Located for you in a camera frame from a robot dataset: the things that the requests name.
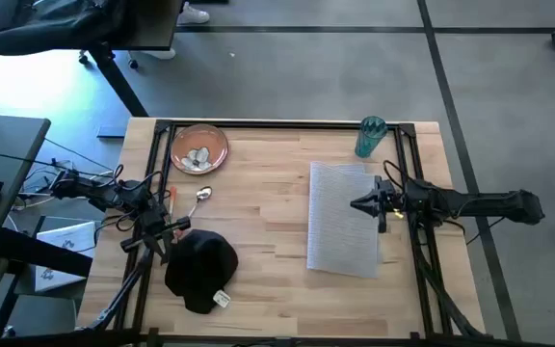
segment clothing tag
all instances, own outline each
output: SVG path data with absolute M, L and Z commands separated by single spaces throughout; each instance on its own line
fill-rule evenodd
M 228 306 L 228 303 L 230 303 L 230 297 L 222 290 L 218 290 L 213 296 L 213 301 L 218 303 L 218 305 L 220 305 L 222 308 L 226 308 Z

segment floor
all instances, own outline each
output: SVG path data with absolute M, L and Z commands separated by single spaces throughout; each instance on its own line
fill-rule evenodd
M 138 71 L 127 67 L 124 54 L 117 62 L 156 117 L 438 121 L 458 189 L 476 179 L 482 192 L 523 188 L 541 198 L 546 217 L 539 225 L 504 222 L 492 232 L 521 336 L 555 343 L 555 49 L 548 34 L 511 30 L 555 27 L 555 0 L 419 3 L 427 4 L 437 28 L 474 29 L 436 33 L 438 59 L 423 30 L 382 32 L 421 28 L 417 0 L 230 0 L 199 6 L 220 32 L 178 33 L 172 61 L 136 54 Z M 234 33 L 228 26 L 245 28 Z M 316 29 L 271 33 L 259 26 Z M 344 32 L 349 27 L 359 29 Z M 94 134 L 100 124 L 125 125 L 129 114 L 99 71 L 76 59 L 65 51 L 0 57 L 0 113 L 50 118 L 50 139 L 115 165 L 120 142 L 100 142 Z M 50 145 L 40 152 L 42 159 L 70 155 Z M 14 218 L 33 228 L 39 215 L 100 218 L 81 201 L 45 204 Z M 467 224 L 469 238 L 476 227 Z M 481 244 L 472 243 L 469 254 L 487 330 L 504 336 Z M 35 307 L 44 307 L 43 318 L 23 319 Z M 71 310 L 67 301 L 27 302 L 12 323 L 20 334 L 43 334 L 58 322 L 56 332 L 71 327 Z

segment white shoe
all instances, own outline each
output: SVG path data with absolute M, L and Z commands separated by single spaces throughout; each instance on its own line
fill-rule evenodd
M 209 13 L 193 8 L 187 1 L 183 5 L 183 11 L 179 14 L 179 19 L 177 19 L 179 24 L 202 24 L 208 21 Z
M 145 54 L 150 55 L 151 57 L 155 57 L 157 59 L 160 60 L 169 60 L 174 58 L 174 56 L 177 54 L 174 49 L 171 48 L 171 50 L 168 51 L 141 51 Z

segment black cap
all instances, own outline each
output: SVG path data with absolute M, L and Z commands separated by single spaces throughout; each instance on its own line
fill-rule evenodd
M 172 245 L 164 282 L 174 295 L 183 296 L 187 309 L 207 314 L 237 265 L 237 253 L 220 234 L 194 229 Z

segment orange plate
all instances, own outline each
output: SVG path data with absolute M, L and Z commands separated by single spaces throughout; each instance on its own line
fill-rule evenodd
M 207 174 L 224 162 L 228 140 L 222 130 L 213 125 L 188 126 L 172 142 L 171 160 L 186 174 Z

